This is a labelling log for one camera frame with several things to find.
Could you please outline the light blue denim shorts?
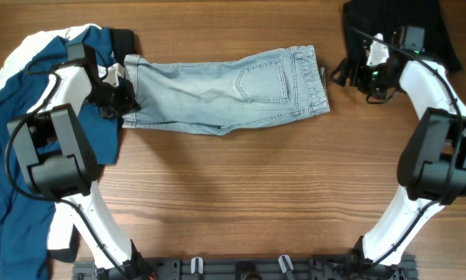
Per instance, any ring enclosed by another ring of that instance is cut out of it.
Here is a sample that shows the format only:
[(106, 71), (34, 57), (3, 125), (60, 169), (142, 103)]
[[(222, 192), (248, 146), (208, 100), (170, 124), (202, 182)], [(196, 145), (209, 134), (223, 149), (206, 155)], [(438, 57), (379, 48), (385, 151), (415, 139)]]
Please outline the light blue denim shorts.
[(157, 64), (131, 54), (124, 68), (140, 106), (124, 115), (124, 128), (226, 135), (330, 110), (311, 45), (224, 62)]

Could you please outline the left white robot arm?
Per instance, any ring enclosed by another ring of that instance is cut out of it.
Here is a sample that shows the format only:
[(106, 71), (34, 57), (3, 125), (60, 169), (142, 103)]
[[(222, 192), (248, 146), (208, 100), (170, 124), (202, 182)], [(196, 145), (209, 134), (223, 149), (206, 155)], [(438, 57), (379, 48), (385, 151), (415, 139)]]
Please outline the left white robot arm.
[(8, 124), (5, 158), (16, 155), (27, 191), (12, 176), (21, 195), (56, 204), (47, 237), (52, 258), (75, 261), (79, 239), (88, 244), (94, 262), (75, 279), (154, 279), (155, 271), (138, 252), (109, 212), (98, 187), (102, 167), (96, 160), (78, 115), (84, 103), (100, 109), (104, 119), (118, 119), (141, 109), (127, 79), (115, 84), (99, 75), (96, 50), (83, 43), (67, 47), (67, 60), (49, 70), (54, 83), (49, 93), (27, 114)]

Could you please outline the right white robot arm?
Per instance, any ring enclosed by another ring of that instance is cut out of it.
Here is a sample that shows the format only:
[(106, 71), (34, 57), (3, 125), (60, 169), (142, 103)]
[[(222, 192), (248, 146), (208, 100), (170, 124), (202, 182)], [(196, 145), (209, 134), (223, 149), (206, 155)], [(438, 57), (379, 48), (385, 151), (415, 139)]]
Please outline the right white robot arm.
[(344, 256), (322, 257), (343, 277), (403, 275), (403, 253), (421, 228), (457, 198), (466, 197), (466, 106), (447, 80), (447, 70), (424, 49), (424, 30), (403, 26), (398, 41), (369, 34), (351, 23), (345, 30), (361, 43), (354, 83), (373, 104), (403, 92), (419, 122), (398, 161), (398, 189), (378, 223)]

